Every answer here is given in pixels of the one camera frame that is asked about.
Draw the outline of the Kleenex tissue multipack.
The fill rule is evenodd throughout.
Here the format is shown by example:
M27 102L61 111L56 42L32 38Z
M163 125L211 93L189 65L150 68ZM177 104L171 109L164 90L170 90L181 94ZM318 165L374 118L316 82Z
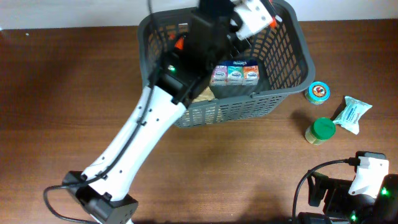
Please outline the Kleenex tissue multipack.
M214 68L210 86L253 86L259 79L259 66L255 60L227 60Z

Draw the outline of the beige powder pouch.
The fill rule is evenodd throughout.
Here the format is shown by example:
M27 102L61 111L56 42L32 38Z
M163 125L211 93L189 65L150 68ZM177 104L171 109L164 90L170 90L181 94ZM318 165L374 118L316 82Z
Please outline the beige powder pouch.
M223 113L218 106L218 99L211 89L207 87L193 100L188 110L175 122L175 125L179 128L189 128L220 123L223 120Z

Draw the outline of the grey plastic shopping basket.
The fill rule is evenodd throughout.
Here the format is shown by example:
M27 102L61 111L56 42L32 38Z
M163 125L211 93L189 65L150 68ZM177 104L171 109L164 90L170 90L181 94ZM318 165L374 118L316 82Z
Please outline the grey plastic shopping basket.
M253 86L213 86L223 121L248 119L269 114L288 95L306 90L315 79L315 66L292 6L274 0L275 27L267 27L249 39L251 46L235 60L255 60L260 79ZM139 61L142 84L153 69L160 51L172 44L171 35L186 32L192 8L157 12L160 33L150 25L150 17L139 24Z

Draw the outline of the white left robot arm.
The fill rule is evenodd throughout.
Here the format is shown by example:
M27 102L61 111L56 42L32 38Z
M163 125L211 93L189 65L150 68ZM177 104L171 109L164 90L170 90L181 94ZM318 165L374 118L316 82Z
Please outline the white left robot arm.
M105 151L85 170L71 171L62 187L91 223L130 223L138 202L129 195L141 165L166 131L208 86L210 75L244 39L244 2L200 1L188 30L167 37L159 18L150 24L159 54L137 106Z

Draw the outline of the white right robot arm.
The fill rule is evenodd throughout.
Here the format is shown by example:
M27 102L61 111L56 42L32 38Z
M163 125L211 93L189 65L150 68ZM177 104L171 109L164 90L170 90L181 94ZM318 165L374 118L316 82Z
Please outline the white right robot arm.
M376 191L376 198L348 193L351 181L332 179L318 172L307 178L308 204L324 202L322 213L300 212L298 224L397 223L397 175L388 174Z

